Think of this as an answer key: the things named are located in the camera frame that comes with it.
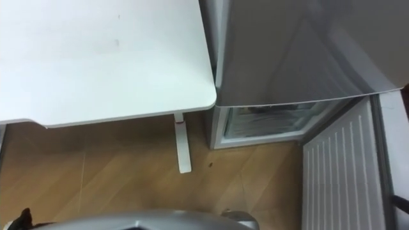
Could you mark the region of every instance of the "freezer compartment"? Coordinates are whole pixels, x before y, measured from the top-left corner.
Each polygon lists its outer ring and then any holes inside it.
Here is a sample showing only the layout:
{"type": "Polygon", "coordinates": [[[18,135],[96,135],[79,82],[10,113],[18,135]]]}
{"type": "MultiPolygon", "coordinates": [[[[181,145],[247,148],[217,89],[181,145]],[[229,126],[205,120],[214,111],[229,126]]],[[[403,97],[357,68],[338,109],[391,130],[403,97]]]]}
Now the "freezer compartment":
{"type": "Polygon", "coordinates": [[[232,139],[300,131],[329,104],[330,102],[313,102],[232,108],[224,136],[232,139]]]}
{"type": "Polygon", "coordinates": [[[208,113],[211,149],[299,141],[350,100],[262,107],[214,107],[208,113]]]}

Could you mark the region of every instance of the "freezer door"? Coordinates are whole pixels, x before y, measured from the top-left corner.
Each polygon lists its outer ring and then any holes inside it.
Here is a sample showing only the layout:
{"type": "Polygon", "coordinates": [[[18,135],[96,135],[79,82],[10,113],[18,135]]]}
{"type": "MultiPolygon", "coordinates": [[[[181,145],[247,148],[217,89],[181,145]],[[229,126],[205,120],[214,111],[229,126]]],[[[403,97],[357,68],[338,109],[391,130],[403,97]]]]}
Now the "freezer door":
{"type": "Polygon", "coordinates": [[[386,229],[369,97],[303,152],[303,230],[386,229]]]}
{"type": "Polygon", "coordinates": [[[366,97],[325,126],[303,146],[303,229],[408,229],[408,140],[400,91],[366,97]]]}

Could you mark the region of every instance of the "refrigerator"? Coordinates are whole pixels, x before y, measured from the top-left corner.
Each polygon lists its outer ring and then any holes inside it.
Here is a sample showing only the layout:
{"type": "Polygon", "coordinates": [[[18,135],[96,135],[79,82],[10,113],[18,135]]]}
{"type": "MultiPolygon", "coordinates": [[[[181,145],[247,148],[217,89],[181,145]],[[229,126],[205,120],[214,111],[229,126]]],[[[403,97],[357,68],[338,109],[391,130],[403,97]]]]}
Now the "refrigerator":
{"type": "Polygon", "coordinates": [[[210,148],[298,141],[302,229],[407,229],[409,1],[200,3],[210,148]]]}
{"type": "Polygon", "coordinates": [[[299,140],[356,97],[409,83],[402,0],[202,0],[211,148],[299,140]]]}

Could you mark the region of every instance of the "refrigerator door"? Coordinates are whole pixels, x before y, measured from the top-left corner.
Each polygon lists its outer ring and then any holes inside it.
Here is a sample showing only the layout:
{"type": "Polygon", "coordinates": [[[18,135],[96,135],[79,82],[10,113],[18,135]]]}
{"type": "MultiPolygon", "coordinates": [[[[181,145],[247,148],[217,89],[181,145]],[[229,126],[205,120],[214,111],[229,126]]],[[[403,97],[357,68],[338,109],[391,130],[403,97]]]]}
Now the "refrigerator door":
{"type": "Polygon", "coordinates": [[[369,97],[303,146],[302,230],[386,227],[369,97]]]}
{"type": "Polygon", "coordinates": [[[409,83],[409,1],[230,0],[223,7],[213,30],[218,106],[346,98],[409,83]]]}

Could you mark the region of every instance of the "gray appliance top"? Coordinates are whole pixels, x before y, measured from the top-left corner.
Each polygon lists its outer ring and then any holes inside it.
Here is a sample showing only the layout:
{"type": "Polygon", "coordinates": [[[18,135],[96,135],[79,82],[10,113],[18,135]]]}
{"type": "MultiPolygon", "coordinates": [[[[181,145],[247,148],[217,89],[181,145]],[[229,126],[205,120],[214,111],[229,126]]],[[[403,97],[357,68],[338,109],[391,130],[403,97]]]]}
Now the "gray appliance top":
{"type": "Polygon", "coordinates": [[[218,106],[368,95],[409,83],[409,1],[230,0],[218,106]]]}
{"type": "Polygon", "coordinates": [[[38,230],[251,230],[243,224],[207,213],[147,210],[90,217],[39,227],[38,230]]]}

